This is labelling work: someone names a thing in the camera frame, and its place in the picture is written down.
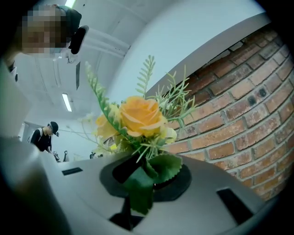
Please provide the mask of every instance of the fluorescent light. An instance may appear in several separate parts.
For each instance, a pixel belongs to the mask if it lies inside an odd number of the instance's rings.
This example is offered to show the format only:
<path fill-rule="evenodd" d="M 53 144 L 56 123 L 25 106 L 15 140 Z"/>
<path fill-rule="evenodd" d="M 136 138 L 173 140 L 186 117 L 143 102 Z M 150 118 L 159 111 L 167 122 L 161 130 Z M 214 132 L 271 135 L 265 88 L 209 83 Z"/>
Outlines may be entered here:
<path fill-rule="evenodd" d="M 69 101 L 68 101 L 68 95 L 63 93 L 62 94 L 62 97 L 63 97 L 63 100 L 64 100 L 64 103 L 65 103 L 65 106 L 66 108 L 68 109 L 68 111 L 72 111 L 72 108 L 70 107 L 70 104 L 69 104 Z"/>
<path fill-rule="evenodd" d="M 65 6 L 68 6 L 70 8 L 73 7 L 75 0 L 67 0 L 65 3 Z"/>

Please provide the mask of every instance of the black vase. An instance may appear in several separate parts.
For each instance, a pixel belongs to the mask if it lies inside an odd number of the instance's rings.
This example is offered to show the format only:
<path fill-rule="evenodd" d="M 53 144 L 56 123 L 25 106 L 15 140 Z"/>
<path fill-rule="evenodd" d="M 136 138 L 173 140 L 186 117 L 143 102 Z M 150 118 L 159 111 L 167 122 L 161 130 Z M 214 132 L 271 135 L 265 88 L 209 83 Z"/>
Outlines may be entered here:
<path fill-rule="evenodd" d="M 144 158 L 136 163 L 138 155 L 125 157 L 106 165 L 100 172 L 100 181 L 112 196 L 127 198 L 123 183 L 144 164 Z M 179 173 L 172 179 L 154 185 L 153 201 L 173 201 L 181 196 L 191 184 L 189 168 L 183 164 Z"/>

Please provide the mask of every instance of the black rectangular slot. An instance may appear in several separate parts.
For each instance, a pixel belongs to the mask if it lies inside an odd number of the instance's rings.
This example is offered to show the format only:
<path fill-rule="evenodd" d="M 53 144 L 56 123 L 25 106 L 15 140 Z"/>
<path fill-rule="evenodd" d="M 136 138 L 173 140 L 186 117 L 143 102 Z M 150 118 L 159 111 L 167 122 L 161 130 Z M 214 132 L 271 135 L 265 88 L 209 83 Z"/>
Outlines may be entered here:
<path fill-rule="evenodd" d="M 81 168 L 76 167 L 76 168 L 72 168 L 69 170 L 64 170 L 64 171 L 62 171 L 62 173 L 63 173 L 63 175 L 69 175 L 69 174 L 74 174 L 74 173 L 81 172 L 81 171 L 83 171 Z"/>
<path fill-rule="evenodd" d="M 236 222 L 239 224 L 244 223 L 251 216 L 252 212 L 244 205 L 244 203 L 233 193 L 230 189 L 223 189 L 216 192 L 225 206 L 230 211 Z"/>

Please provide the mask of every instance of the red brick wall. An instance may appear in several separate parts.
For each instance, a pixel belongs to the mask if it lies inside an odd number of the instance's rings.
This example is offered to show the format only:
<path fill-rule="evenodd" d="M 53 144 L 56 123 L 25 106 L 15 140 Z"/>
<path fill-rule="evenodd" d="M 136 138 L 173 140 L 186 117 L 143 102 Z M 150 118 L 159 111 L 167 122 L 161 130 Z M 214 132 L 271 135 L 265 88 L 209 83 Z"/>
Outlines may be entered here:
<path fill-rule="evenodd" d="M 294 161 L 291 59 L 267 26 L 193 73 L 188 90 L 198 108 L 169 151 L 228 171 L 265 200 L 275 196 Z"/>

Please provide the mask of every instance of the yellow rose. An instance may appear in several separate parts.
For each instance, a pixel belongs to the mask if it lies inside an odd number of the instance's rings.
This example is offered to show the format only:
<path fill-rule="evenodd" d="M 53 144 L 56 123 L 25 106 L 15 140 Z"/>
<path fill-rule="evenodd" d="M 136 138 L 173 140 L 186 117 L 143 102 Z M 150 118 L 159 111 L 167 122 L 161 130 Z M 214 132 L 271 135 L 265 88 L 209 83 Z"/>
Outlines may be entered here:
<path fill-rule="evenodd" d="M 122 124 L 127 128 L 128 134 L 134 137 L 146 137 L 160 133 L 160 127 L 166 122 L 159 111 L 156 100 L 145 100 L 140 96 L 127 98 L 126 103 L 120 107 Z"/>
<path fill-rule="evenodd" d="M 114 116 L 116 121 L 120 120 L 119 109 L 116 105 L 109 105 L 111 111 L 110 116 Z M 104 139 L 108 139 L 114 135 L 118 134 L 118 131 L 108 122 L 105 115 L 102 114 L 96 120 L 96 125 L 98 126 L 96 136 L 102 136 Z"/>

